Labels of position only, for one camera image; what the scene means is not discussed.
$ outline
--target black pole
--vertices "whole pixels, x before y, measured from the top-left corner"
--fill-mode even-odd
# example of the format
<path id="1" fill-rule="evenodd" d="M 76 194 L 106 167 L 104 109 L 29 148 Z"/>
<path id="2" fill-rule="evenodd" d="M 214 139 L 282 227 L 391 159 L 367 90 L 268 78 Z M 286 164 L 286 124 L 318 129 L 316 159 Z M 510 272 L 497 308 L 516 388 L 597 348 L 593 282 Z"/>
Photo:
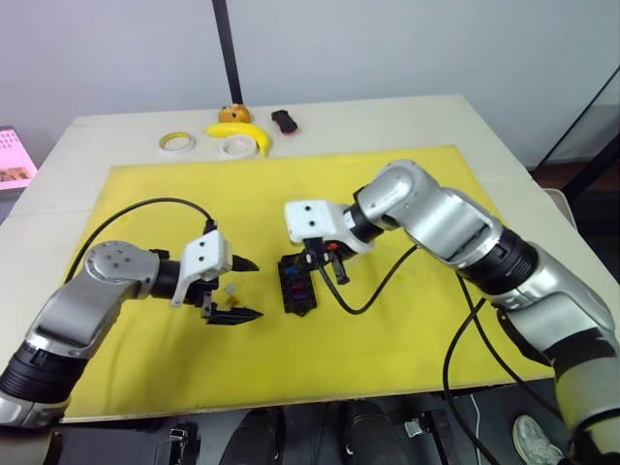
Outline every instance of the black pole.
<path id="1" fill-rule="evenodd" d="M 239 73 L 236 69 L 234 60 L 233 34 L 231 33 L 231 22 L 229 11 L 226 7 L 226 0 L 213 0 L 213 12 L 217 23 L 217 32 L 220 35 L 220 45 L 222 46 L 222 56 L 226 67 L 226 77 L 229 80 L 231 98 L 234 104 L 242 104 L 241 84 L 239 84 Z"/>
<path id="2" fill-rule="evenodd" d="M 590 109 L 590 107 L 592 107 L 592 105 L 596 102 L 596 100 L 603 93 L 603 91 L 607 88 L 607 86 L 609 85 L 611 80 L 618 74 L 619 71 L 620 71 L 620 66 L 617 67 L 613 73 L 611 73 L 611 76 L 604 82 L 603 87 L 601 87 L 599 89 L 599 91 L 595 94 L 595 96 L 592 98 L 590 103 L 581 111 L 579 116 L 576 118 L 575 121 L 573 121 L 573 124 L 571 124 L 571 126 L 569 126 L 569 129 L 566 130 L 566 132 L 562 135 L 562 137 L 559 138 L 558 141 L 553 144 L 553 146 L 551 147 L 551 150 L 549 150 L 547 152 L 547 154 L 544 156 L 544 158 L 539 161 L 539 163 L 534 168 L 534 171 L 536 171 L 538 168 L 540 168 L 543 165 L 543 163 L 546 162 L 551 155 L 553 155 L 553 152 L 555 151 L 556 148 L 558 148 L 560 143 L 562 143 L 562 140 L 564 140 L 566 138 L 566 136 L 569 134 L 569 132 L 573 130 L 573 128 L 581 120 L 583 115 L 588 111 L 588 109 Z"/>

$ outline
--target white wall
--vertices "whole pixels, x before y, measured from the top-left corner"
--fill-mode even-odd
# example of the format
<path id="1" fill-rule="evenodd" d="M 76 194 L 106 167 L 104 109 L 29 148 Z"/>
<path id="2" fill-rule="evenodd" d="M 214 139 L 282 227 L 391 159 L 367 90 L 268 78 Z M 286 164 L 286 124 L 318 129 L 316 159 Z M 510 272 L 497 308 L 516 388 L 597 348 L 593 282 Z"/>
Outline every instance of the white wall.
<path id="1" fill-rule="evenodd" d="M 75 116 L 231 98 L 208 0 L 15 0 L 1 12 L 0 126 L 37 165 Z"/>
<path id="2" fill-rule="evenodd" d="M 230 0 L 229 12 L 248 104 L 460 93 L 527 166 L 620 59 L 618 0 Z"/>

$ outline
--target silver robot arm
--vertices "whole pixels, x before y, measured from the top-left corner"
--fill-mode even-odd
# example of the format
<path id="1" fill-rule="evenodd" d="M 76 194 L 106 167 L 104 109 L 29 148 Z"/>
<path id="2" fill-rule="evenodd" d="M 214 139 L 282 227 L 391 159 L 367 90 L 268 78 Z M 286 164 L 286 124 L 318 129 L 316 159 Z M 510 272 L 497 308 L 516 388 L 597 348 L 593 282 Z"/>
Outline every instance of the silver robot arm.
<path id="1" fill-rule="evenodd" d="M 580 457 L 585 450 L 620 451 L 620 349 L 611 314 L 594 291 L 540 246 L 522 240 L 462 193 L 441 187 L 411 160 L 385 166 L 355 198 L 350 206 L 286 205 L 289 236 L 306 245 L 307 262 L 330 261 L 317 253 L 317 238 L 331 243 L 331 250 L 344 250 L 340 257 L 346 259 L 372 250 L 383 231 L 404 229 L 482 291 L 522 354 L 553 367 L 576 457 L 588 463 L 589 457 Z"/>
<path id="2" fill-rule="evenodd" d="M 166 251 L 127 242 L 93 247 L 79 274 L 46 302 L 0 376 L 0 426 L 43 428 L 62 418 L 74 385 L 125 300 L 151 295 L 174 307 L 190 303 L 201 307 L 208 323 L 236 325 L 261 314 L 247 308 L 218 311 L 211 291 L 227 271 L 257 269 L 232 255 L 217 230 L 189 243 L 180 262 L 169 260 Z"/>

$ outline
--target banana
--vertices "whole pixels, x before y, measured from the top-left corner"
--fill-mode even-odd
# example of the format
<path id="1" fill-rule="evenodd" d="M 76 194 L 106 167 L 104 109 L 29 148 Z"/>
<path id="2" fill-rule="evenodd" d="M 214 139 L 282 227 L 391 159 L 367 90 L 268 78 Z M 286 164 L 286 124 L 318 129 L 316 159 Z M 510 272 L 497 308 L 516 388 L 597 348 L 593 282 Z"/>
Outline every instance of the banana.
<path id="1" fill-rule="evenodd" d="M 269 135 L 258 126 L 251 123 L 215 123 L 204 130 L 206 134 L 213 138 L 226 138 L 233 134 L 245 134 L 256 141 L 263 156 L 266 156 L 267 149 L 271 145 Z"/>

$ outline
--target yellow mat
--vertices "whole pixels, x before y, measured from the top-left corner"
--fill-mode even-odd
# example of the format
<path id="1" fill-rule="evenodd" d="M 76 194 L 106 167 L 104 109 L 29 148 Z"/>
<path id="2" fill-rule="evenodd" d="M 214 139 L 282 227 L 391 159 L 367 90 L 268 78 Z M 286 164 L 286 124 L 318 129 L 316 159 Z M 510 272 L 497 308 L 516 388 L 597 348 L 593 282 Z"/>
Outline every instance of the yellow mat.
<path id="1" fill-rule="evenodd" d="M 365 314 L 352 316 L 314 276 L 318 308 L 285 314 L 276 263 L 299 251 L 288 239 L 284 203 L 302 199 L 351 202 L 387 162 L 411 158 L 443 185 L 498 213 L 453 146 L 316 157 L 122 167 L 111 170 L 84 237 L 120 208 L 160 196 L 204 206 L 233 252 L 256 262 L 256 273 L 228 273 L 241 304 L 264 313 L 239 326 L 205 325 L 198 308 L 170 308 L 156 299 L 127 302 L 76 386 L 68 419 L 99 419 L 441 388 L 452 335 L 468 310 L 453 273 L 423 251 L 406 261 Z M 162 248 L 178 259 L 202 233 L 202 217 L 176 204 L 136 210 L 110 226 L 101 241 L 122 239 Z M 387 232 L 376 250 L 346 262 L 352 282 L 340 290 L 359 306 L 411 246 L 402 231 Z M 495 311 L 481 321 L 507 363 L 525 379 L 550 372 L 523 358 L 504 335 Z M 473 327 L 453 358 L 455 387 L 508 382 Z"/>

